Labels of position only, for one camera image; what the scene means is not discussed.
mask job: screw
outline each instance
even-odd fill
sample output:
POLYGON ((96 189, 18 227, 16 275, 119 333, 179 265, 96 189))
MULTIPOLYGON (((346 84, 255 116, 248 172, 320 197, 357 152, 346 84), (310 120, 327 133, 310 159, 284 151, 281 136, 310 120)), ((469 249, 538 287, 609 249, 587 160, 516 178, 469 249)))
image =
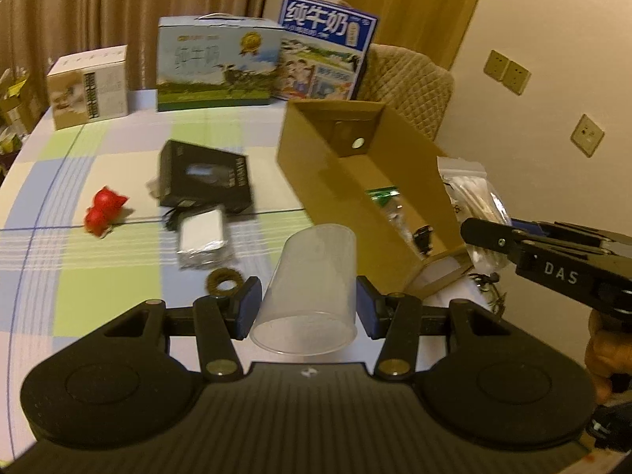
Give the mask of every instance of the screw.
POLYGON ((206 364, 206 370, 214 376, 228 376, 236 372, 237 364, 228 359, 213 360, 206 364))
POLYGON ((312 376, 315 376, 317 374, 318 371, 314 369, 314 367, 308 367, 307 369, 301 370, 301 375, 305 376, 306 378, 311 378, 312 376))
POLYGON ((410 364, 400 358, 390 358, 381 361, 377 368, 389 376, 400 376, 410 371, 410 364))

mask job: black box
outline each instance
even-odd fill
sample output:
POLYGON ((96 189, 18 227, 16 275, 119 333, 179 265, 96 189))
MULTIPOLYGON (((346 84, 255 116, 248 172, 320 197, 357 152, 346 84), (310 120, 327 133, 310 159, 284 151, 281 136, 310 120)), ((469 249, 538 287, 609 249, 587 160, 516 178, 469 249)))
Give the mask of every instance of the black box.
POLYGON ((238 213, 252 205, 244 155, 179 141, 162 147, 158 188, 163 207, 221 203, 238 213))

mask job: checkered tablecloth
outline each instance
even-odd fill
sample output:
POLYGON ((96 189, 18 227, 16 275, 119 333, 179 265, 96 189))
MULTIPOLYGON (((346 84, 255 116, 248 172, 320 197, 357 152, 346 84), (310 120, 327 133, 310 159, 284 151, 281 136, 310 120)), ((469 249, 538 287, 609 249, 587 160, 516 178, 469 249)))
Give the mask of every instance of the checkered tablecloth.
MULTIPOLYGON (((47 113, 0 189, 2 461, 33 441, 19 403, 33 366, 145 299, 178 307, 205 294, 208 272, 178 269, 176 234, 160 222, 166 209, 145 187, 165 140, 248 155, 254 213, 229 224, 232 266, 264 288, 287 237, 310 225, 274 160, 284 103, 157 113, 153 91, 132 97, 127 117, 61 131, 47 113), (129 196, 133 212, 99 240, 82 221, 104 185, 129 196)), ((196 367, 195 343, 176 339, 172 354, 196 367)))

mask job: white box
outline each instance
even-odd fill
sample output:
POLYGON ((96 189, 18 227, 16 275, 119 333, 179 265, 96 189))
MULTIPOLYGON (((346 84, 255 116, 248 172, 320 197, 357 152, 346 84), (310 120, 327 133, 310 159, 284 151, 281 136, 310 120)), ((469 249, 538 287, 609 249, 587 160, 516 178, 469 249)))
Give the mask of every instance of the white box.
POLYGON ((127 115, 126 52, 114 46, 55 62, 47 85, 56 129, 127 115))

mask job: open cardboard box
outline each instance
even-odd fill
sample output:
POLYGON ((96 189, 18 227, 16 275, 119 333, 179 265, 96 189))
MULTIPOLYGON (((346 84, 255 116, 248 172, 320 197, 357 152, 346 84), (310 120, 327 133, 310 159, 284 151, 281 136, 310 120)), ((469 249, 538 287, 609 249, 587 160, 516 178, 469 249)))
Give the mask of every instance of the open cardboard box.
POLYGON ((289 102, 277 161, 314 224, 357 238, 358 274, 383 294, 424 299, 471 266, 437 170, 443 151, 390 107, 371 102, 289 102), (433 227, 423 258, 366 194, 396 186, 412 232, 433 227))
POLYGON ((36 127, 42 106, 28 75, 15 81, 8 69, 4 71, 0 77, 0 115, 0 122, 13 125, 19 135, 30 134, 36 127))

